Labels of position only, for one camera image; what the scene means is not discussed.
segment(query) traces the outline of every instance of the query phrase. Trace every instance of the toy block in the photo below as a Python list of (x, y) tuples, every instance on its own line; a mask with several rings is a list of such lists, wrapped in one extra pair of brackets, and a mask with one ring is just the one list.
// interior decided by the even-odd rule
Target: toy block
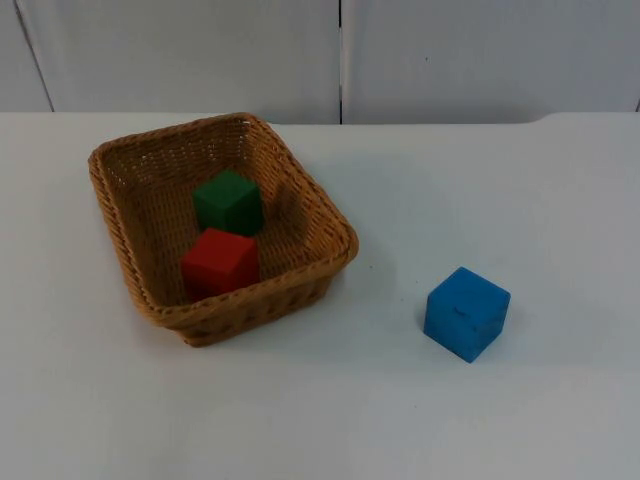
[(424, 333), (471, 363), (504, 326), (511, 294), (460, 267), (427, 300)]
[(180, 269), (193, 301), (232, 292), (260, 281), (258, 246), (254, 238), (207, 228)]
[(224, 170), (193, 192), (193, 204), (200, 229), (216, 228), (251, 237), (264, 224), (258, 186)]

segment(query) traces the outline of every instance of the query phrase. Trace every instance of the woven texture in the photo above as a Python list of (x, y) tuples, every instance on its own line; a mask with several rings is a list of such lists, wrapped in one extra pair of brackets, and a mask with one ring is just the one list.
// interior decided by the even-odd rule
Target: woven texture
[[(261, 282), (189, 303), (179, 264), (199, 233), (191, 193), (224, 169), (260, 187)], [(89, 170), (133, 302), (192, 346), (314, 303), (358, 251), (353, 228), (327, 194), (273, 130), (249, 114), (107, 142), (91, 154)]]

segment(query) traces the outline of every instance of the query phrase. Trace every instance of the white table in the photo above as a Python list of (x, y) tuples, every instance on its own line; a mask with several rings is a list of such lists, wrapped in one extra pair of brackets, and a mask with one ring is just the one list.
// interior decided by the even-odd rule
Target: white table
[[(638, 477), (640, 116), (277, 126), (360, 254), (200, 350), (134, 310), (86, 165), (196, 117), (0, 115), (3, 477)], [(472, 365), (421, 332), (458, 265), (513, 295)]]

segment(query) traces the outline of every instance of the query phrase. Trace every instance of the white wall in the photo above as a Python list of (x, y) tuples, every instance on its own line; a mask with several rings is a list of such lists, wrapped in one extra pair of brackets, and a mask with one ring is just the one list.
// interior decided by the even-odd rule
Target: white wall
[(640, 98), (639, 0), (343, 0), (343, 36), (347, 123), (526, 121)]
[(19, 0), (56, 111), (338, 121), (327, 0)]
[(50, 111), (11, 0), (0, 0), (0, 111)]

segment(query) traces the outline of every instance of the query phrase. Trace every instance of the green cube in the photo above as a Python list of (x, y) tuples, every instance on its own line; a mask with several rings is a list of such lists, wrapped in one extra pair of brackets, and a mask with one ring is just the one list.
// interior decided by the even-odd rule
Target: green cube
[(258, 186), (230, 170), (200, 185), (193, 204), (202, 230), (211, 227), (251, 237), (264, 224)]

